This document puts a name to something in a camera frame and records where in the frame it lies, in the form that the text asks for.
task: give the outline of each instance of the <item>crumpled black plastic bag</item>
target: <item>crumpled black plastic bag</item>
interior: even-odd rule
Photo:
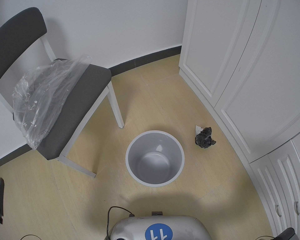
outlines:
[[[196,137],[195,143],[201,148],[208,148],[211,145],[214,145],[216,141],[212,140],[212,128],[204,128]]]

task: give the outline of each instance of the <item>chair seat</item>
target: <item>chair seat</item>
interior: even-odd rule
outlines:
[[[60,155],[81,120],[110,81],[109,69],[92,64],[88,66],[67,97],[49,134],[37,148],[47,160],[55,159]]]

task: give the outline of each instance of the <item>crumpled trash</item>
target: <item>crumpled trash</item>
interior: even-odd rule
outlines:
[[[195,143],[201,148],[208,148],[211,145],[214,145],[216,141],[212,140],[212,128],[206,127],[199,134],[197,134],[195,137]]]
[[[30,69],[17,83],[12,95],[14,120],[32,149],[37,149],[48,135],[69,93],[91,61],[87,55],[55,60]]]

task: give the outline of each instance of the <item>white wardrobe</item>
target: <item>white wardrobe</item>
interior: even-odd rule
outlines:
[[[273,234],[298,226],[300,1],[189,0],[179,66],[248,171]]]

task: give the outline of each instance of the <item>light wood tile floor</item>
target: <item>light wood tile floor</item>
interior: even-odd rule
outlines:
[[[255,240],[271,228],[242,163],[212,116],[179,76],[179,55],[112,78],[124,129],[106,98],[68,158],[97,173],[95,179],[30,151],[0,167],[5,180],[0,239],[36,234],[42,240],[98,240],[106,235],[107,210],[122,206],[136,216],[163,211],[200,219],[213,239]],[[195,145],[195,125],[212,127],[217,143]],[[171,184],[152,188],[128,173],[125,152],[134,137],[162,130],[181,143],[185,165]],[[110,227],[128,214],[111,211]]]

